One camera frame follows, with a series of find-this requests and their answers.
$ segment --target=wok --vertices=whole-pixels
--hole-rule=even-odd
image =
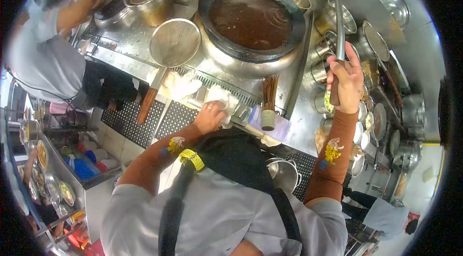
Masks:
[[[212,43],[225,54],[228,54],[236,59],[247,62],[268,62],[283,57],[289,51],[293,50],[297,44],[300,44],[306,31],[306,22],[303,13],[293,0],[274,0],[279,5],[284,7],[291,16],[292,30],[288,35],[287,42],[275,49],[271,50],[254,50],[248,49],[241,45],[235,44],[228,40],[213,27],[209,20],[209,10],[215,0],[199,0],[198,14],[200,20],[205,27],[205,31]]]

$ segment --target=person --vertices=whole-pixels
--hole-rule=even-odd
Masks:
[[[132,79],[122,71],[85,60],[77,49],[58,34],[87,20],[89,10],[100,0],[48,9],[33,18],[23,10],[13,29],[6,65],[19,85],[34,97],[56,103],[67,102],[87,109],[116,109],[117,102],[140,101]],[[111,88],[101,93],[100,80]]]
[[[31,180],[31,176],[32,176],[32,165],[34,164],[34,161],[36,161],[37,159],[38,159],[38,151],[37,151],[37,147],[35,147],[31,151],[29,158],[27,159],[27,162],[24,166],[23,183],[26,185],[26,187],[29,187],[29,181]],[[47,203],[44,202],[43,205],[39,205],[34,202],[34,206],[40,218],[46,225],[49,225],[59,219],[55,211],[55,208],[51,204],[48,203],[47,205]],[[26,218],[29,224],[31,225],[32,230],[38,231],[38,226],[34,218],[32,218],[31,215],[26,216]],[[63,227],[64,227],[64,221],[56,225],[52,233],[53,238],[56,239],[57,237],[63,234]]]
[[[192,124],[146,149],[127,167],[101,225],[106,255],[343,255],[347,229],[342,184],[358,117],[363,75],[328,58],[327,89],[339,78],[340,106],[318,156],[304,202],[275,189],[256,139],[217,130],[221,102],[205,103]],[[179,156],[170,189],[157,195],[159,175]]]
[[[341,202],[343,213],[375,229],[377,232],[374,234],[374,238],[377,240],[391,240],[403,230],[408,235],[412,235],[416,231],[418,219],[409,217],[410,209],[408,207],[394,207],[381,198],[352,191],[350,188],[344,189],[343,195],[366,208],[354,207]]]

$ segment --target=brown sauce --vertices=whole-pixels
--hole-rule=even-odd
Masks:
[[[225,38],[254,50],[270,50],[287,42],[291,14],[274,0],[215,0],[209,20]]]

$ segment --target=whisk brush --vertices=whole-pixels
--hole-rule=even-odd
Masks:
[[[266,77],[262,82],[263,105],[261,127],[266,132],[271,132],[275,129],[275,97],[277,86],[278,75]]]

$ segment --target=hand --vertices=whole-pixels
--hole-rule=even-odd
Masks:
[[[215,132],[220,126],[220,121],[226,116],[223,109],[225,109],[225,104],[220,101],[206,102],[194,119],[193,125],[200,130],[202,135]]]
[[[363,91],[363,73],[360,61],[347,41],[345,42],[345,50],[350,62],[344,61],[344,68],[335,61],[335,56],[327,58],[331,69],[327,74],[327,90],[331,90],[333,74],[335,74],[339,79],[338,94],[340,103],[336,109],[345,114],[355,114],[358,111],[358,103]]]

